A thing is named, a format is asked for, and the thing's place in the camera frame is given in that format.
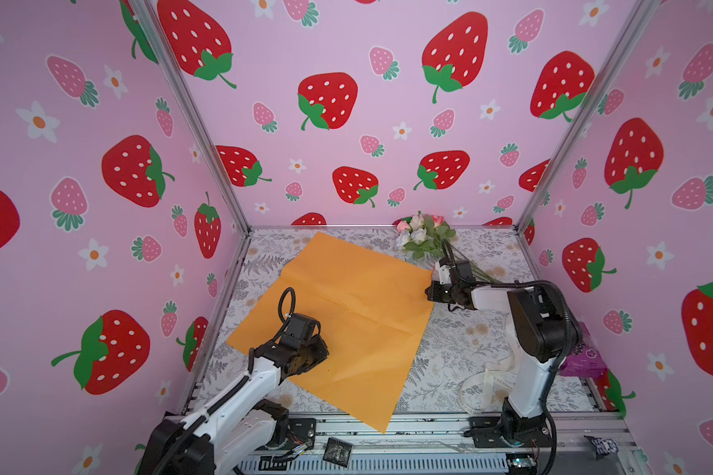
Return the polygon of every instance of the pink wallpaper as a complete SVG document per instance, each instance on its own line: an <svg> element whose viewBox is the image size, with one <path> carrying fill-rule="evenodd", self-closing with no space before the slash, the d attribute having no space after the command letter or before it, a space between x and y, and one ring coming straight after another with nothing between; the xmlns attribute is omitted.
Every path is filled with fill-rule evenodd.
<svg viewBox="0 0 713 475"><path fill-rule="evenodd" d="M635 3L152 1L252 225L517 220Z"/></svg>
<svg viewBox="0 0 713 475"><path fill-rule="evenodd" d="M649 467L713 473L713 0L658 9L534 220Z"/></svg>
<svg viewBox="0 0 713 475"><path fill-rule="evenodd" d="M126 14L0 2L0 473L133 473L236 251Z"/></svg>

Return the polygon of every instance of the orange paper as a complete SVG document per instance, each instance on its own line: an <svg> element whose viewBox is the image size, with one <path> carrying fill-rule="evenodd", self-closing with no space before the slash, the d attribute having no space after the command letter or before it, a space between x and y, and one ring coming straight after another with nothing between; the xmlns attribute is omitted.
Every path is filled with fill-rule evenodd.
<svg viewBox="0 0 713 475"><path fill-rule="evenodd" d="M430 278L431 271L317 233L227 343L245 353L272 338L280 295L292 287L295 312L320 320L330 356L290 380L385 432L433 310Z"/></svg>

